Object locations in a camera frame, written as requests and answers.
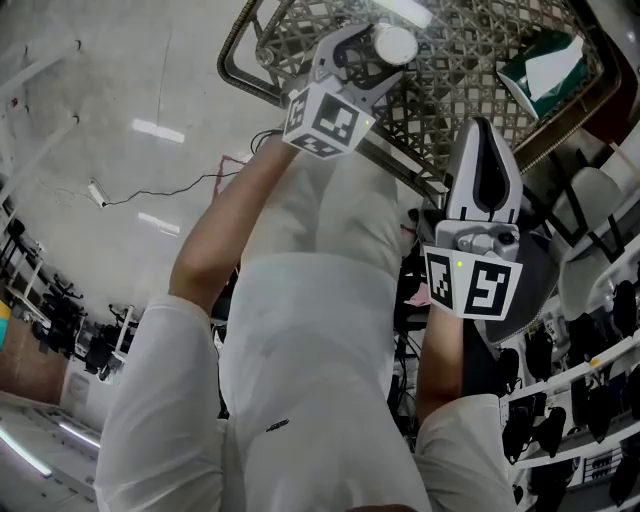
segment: wire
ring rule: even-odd
[[[269,137],[271,137],[272,135],[281,135],[283,132],[283,130],[279,129],[279,128],[272,128],[270,130],[264,130],[260,133],[256,133],[256,135],[253,137],[253,139],[251,139],[251,143],[249,144],[249,147],[251,148],[251,153],[253,153],[254,155],[258,152],[258,150],[260,149],[260,146],[262,146],[262,144],[264,143],[265,140],[267,140]],[[255,144],[256,139],[258,137],[261,137],[260,140],[258,140],[258,143]]]
[[[203,174],[202,176],[200,176],[196,181],[194,181],[188,187],[181,188],[181,189],[175,190],[173,192],[154,192],[154,191],[151,191],[151,190],[138,190],[136,193],[130,195],[127,199],[125,199],[123,201],[116,201],[115,203],[105,203],[105,206],[116,206],[116,205],[119,205],[119,204],[128,203],[133,198],[135,198],[135,197],[137,197],[139,195],[165,196],[165,197],[174,196],[176,194],[181,194],[182,192],[186,192],[188,190],[191,190],[198,183],[200,183],[204,178],[227,178],[229,176],[235,176],[236,174],[240,173],[240,171],[236,171],[236,172],[230,172],[230,173],[227,173],[227,174],[221,174],[225,162],[234,162],[236,164],[245,165],[245,162],[242,162],[240,160],[236,160],[235,158],[231,158],[230,156],[227,156],[227,155],[223,155],[222,159],[220,160],[220,165],[218,167],[218,172],[217,173]]]
[[[270,130],[264,130],[260,133],[257,133],[253,139],[251,139],[251,143],[249,144],[249,147],[251,148],[251,153],[253,153],[254,155],[258,152],[258,150],[260,149],[260,146],[262,146],[262,144],[264,143],[265,140],[267,140],[269,137],[273,136],[273,135],[279,135],[284,133],[283,130],[279,129],[279,128],[272,128]],[[227,178],[229,176],[235,176],[236,174],[239,174],[240,171],[237,172],[230,172],[227,174],[222,174],[222,168],[225,162],[234,162],[236,164],[240,164],[240,165],[245,165],[246,162],[242,162],[240,160],[236,160],[235,158],[231,158],[228,155],[223,155],[222,159],[220,160],[220,165],[218,167],[218,173],[217,174],[203,174],[202,176],[200,176],[196,181],[194,181],[191,185],[189,185],[188,187],[185,188],[181,188],[179,190],[174,190],[173,192],[154,192],[151,190],[138,190],[137,192],[135,192],[134,194],[131,194],[127,199],[124,199],[123,201],[116,201],[113,203],[105,203],[104,206],[117,206],[119,204],[124,204],[124,203],[128,203],[129,201],[131,201],[132,199],[134,199],[137,196],[140,195],[149,195],[149,196],[165,196],[165,197],[170,197],[170,196],[174,196],[176,194],[181,194],[182,192],[187,192],[188,190],[191,190],[193,187],[195,187],[198,183],[200,183],[204,178]],[[92,202],[93,199],[91,199],[89,196],[85,196],[87,199],[90,199]]]

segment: shelf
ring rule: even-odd
[[[536,393],[544,393],[551,389],[559,388],[560,386],[563,386],[565,384],[570,384],[574,380],[577,380],[580,377],[584,377],[585,375],[608,365],[609,363],[615,361],[620,356],[629,352],[630,350],[633,350],[639,345],[640,329],[633,333],[633,336],[629,336],[628,338],[625,338],[616,343],[613,347],[605,350],[604,352],[601,352],[591,361],[581,363],[578,366],[554,375],[553,377],[550,377],[546,382],[537,382],[536,384],[532,384],[531,386],[517,389],[510,395],[506,395],[503,400],[506,400],[507,402],[513,402],[514,400],[518,400],[526,396],[535,395]]]
[[[636,481],[629,497],[621,507],[609,497],[609,485],[613,475],[583,485],[569,487],[558,512],[618,512],[628,510],[640,503],[640,479]]]
[[[514,469],[528,469],[547,464],[555,464],[563,460],[575,457],[586,457],[595,455],[603,450],[615,448],[621,441],[640,432],[640,421],[636,421],[628,411],[611,420],[609,432],[602,443],[598,444],[593,435],[588,430],[577,432],[562,439],[558,453],[554,458],[544,450],[538,450],[525,459],[521,459],[513,465]]]

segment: wall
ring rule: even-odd
[[[67,360],[52,351],[45,355],[39,346],[31,326],[11,317],[0,351],[0,391],[57,405]]]

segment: ceiling light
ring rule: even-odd
[[[60,428],[63,428],[64,430],[66,430],[70,434],[73,434],[77,438],[82,439],[84,442],[89,443],[91,446],[95,446],[96,448],[100,449],[100,443],[94,441],[90,437],[85,436],[84,434],[81,434],[75,428],[73,428],[71,425],[68,425],[67,423],[60,423]]]
[[[7,443],[7,446],[20,455],[20,457],[37,469],[43,477],[49,478],[52,475],[51,469],[49,469],[44,462],[31,455],[2,427],[0,427],[0,439]]]
[[[182,144],[184,142],[184,133],[171,130],[166,126],[158,126],[151,121],[143,121],[142,119],[134,119],[131,123],[131,127],[142,133],[148,133],[159,139],[169,140],[171,142],[177,142]]]
[[[153,215],[149,215],[148,213],[138,212],[138,218],[140,220],[144,220],[145,222],[149,222],[156,226],[160,231],[167,233],[168,235],[177,236],[180,233],[180,226],[176,226],[175,224],[170,224],[165,222],[158,217],[154,217]]]

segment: white shirt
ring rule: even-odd
[[[242,269],[220,383],[207,315],[147,308],[105,425],[101,510],[510,511],[498,400],[467,397],[422,425],[416,454],[386,403],[395,281],[326,254]]]

